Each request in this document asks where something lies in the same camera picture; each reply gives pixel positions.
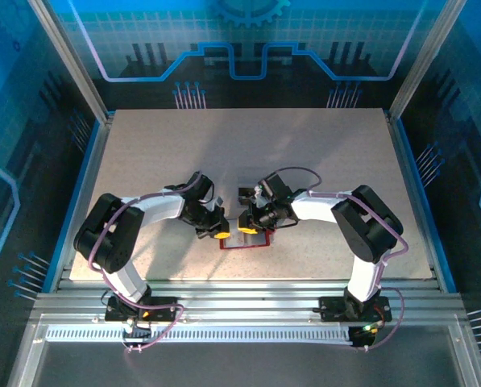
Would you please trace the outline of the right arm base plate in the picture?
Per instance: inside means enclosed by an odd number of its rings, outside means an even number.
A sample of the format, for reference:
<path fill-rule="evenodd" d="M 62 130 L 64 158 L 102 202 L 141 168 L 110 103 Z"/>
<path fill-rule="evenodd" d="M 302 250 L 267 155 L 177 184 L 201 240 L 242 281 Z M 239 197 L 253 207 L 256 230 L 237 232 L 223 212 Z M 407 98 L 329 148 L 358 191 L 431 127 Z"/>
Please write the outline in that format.
<path fill-rule="evenodd" d="M 316 311 L 324 323 L 375 323 L 381 320 L 387 323 L 392 321 L 389 300 L 382 296 L 373 297 L 364 303 L 357 302 L 353 298 L 321 297 L 318 299 Z"/>

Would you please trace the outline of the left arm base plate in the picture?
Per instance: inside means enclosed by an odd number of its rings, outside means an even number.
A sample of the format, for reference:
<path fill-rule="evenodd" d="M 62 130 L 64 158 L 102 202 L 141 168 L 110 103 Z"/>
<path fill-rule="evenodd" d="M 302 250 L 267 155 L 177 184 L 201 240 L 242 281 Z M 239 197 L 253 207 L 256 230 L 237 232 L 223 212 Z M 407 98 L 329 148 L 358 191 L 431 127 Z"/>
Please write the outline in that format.
<path fill-rule="evenodd" d="M 140 303 L 147 306 L 168 305 L 168 307 L 158 310 L 147 310 L 133 306 L 114 295 L 107 302 L 104 319 L 106 322 L 119 323 L 124 323 L 129 318 L 139 322 L 172 322 L 175 320 L 175 304 L 177 304 L 177 298 L 175 297 L 147 296 Z"/>

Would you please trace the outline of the aluminium side rail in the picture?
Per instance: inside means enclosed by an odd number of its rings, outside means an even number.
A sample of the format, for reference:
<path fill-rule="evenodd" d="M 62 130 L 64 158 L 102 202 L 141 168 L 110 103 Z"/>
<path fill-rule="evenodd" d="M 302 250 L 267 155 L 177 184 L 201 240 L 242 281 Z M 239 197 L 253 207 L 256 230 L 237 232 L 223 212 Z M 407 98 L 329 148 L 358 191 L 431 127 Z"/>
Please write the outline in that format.
<path fill-rule="evenodd" d="M 408 142 L 403 123 L 400 119 L 392 119 L 385 110 L 388 130 L 395 148 L 396 157 L 404 178 L 414 218 L 417 223 L 421 239 L 425 244 L 426 257 L 437 279 L 438 287 L 443 293 L 457 293 L 450 265 L 442 246 L 432 211 L 421 182 L 419 170 Z"/>
<path fill-rule="evenodd" d="M 73 247 L 73 241 L 89 209 L 106 141 L 114 121 L 114 114 L 114 111 L 109 112 L 105 123 L 96 122 L 91 132 L 73 188 L 73 194 L 68 204 L 51 263 L 44 280 L 42 288 L 44 293 L 56 292 L 64 266 L 75 257 L 76 251 Z"/>

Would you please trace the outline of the clear acrylic card stand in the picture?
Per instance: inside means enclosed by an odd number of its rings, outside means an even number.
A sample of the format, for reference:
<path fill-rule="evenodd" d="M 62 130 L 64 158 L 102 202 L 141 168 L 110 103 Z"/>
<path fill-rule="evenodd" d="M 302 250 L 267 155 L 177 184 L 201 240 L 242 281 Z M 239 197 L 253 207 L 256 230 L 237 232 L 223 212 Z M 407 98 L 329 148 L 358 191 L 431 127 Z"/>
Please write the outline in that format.
<path fill-rule="evenodd" d="M 260 181 L 262 180 L 263 176 L 259 174 L 260 170 L 256 168 L 244 168 L 240 169 L 238 172 L 238 181 L 237 181 L 237 186 L 239 187 L 252 187 L 255 188 L 257 185 L 259 185 L 261 188 L 261 183 Z M 268 199 L 263 193 L 263 196 L 266 199 L 266 204 L 268 204 Z"/>

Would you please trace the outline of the aluminium front frame rails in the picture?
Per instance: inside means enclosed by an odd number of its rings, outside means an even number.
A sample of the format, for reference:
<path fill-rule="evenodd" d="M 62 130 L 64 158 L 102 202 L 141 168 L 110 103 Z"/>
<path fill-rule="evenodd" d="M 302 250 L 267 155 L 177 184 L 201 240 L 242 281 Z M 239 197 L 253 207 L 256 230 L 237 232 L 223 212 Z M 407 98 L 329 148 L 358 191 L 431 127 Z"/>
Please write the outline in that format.
<path fill-rule="evenodd" d="M 342 295 L 344 281 L 153 281 L 154 295 L 176 297 L 183 322 L 202 326 L 317 325 L 313 312 L 321 297 Z M 41 293 L 31 317 L 49 323 L 99 323 L 104 317 L 101 281 L 62 280 L 55 293 Z M 383 284 L 392 316 L 405 326 L 446 326 L 466 320 L 462 298 L 435 280 L 396 280 Z"/>

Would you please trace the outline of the red leather card holder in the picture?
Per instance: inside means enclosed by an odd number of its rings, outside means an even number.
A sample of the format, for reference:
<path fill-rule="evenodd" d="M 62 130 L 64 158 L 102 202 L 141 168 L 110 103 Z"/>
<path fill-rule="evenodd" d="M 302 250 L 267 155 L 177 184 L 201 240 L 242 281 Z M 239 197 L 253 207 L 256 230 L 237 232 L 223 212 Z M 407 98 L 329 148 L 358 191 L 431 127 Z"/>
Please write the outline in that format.
<path fill-rule="evenodd" d="M 221 250 L 265 248 L 271 244 L 272 235 L 272 231 L 248 234 L 234 229 L 228 237 L 219 240 L 219 247 Z"/>

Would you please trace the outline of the aluminium corner post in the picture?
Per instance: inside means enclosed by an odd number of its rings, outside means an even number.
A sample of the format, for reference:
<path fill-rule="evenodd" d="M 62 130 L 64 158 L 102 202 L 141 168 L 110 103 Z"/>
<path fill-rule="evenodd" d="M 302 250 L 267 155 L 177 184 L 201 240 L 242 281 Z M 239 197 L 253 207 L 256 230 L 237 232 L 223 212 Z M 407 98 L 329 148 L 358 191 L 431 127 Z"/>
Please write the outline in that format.
<path fill-rule="evenodd" d="M 61 26 L 52 6 L 47 0 L 27 0 L 27 2 L 47 33 L 48 38 L 95 118 L 100 124 L 107 124 L 109 121 L 107 108 L 76 49 Z"/>
<path fill-rule="evenodd" d="M 446 37 L 452 30 L 467 0 L 446 0 L 442 10 L 425 38 L 417 58 L 399 88 L 388 111 L 388 121 L 396 123 L 416 93 L 430 65 L 440 52 Z"/>

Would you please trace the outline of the small controller board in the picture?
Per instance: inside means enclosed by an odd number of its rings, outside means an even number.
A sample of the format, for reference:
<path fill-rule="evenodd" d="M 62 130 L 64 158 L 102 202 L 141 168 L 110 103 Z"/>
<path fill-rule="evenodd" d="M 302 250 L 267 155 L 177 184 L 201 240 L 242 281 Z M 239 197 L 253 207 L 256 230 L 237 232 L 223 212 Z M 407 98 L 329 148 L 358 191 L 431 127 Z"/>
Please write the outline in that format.
<path fill-rule="evenodd" d="M 350 327 L 348 329 L 349 340 L 353 347 L 371 346 L 375 343 L 378 332 L 384 327 L 383 321 L 368 322 L 360 327 Z"/>
<path fill-rule="evenodd" d="M 122 337 L 125 340 L 137 339 L 144 340 L 151 338 L 151 328 L 141 327 L 138 321 L 134 318 L 128 318 L 122 324 Z"/>

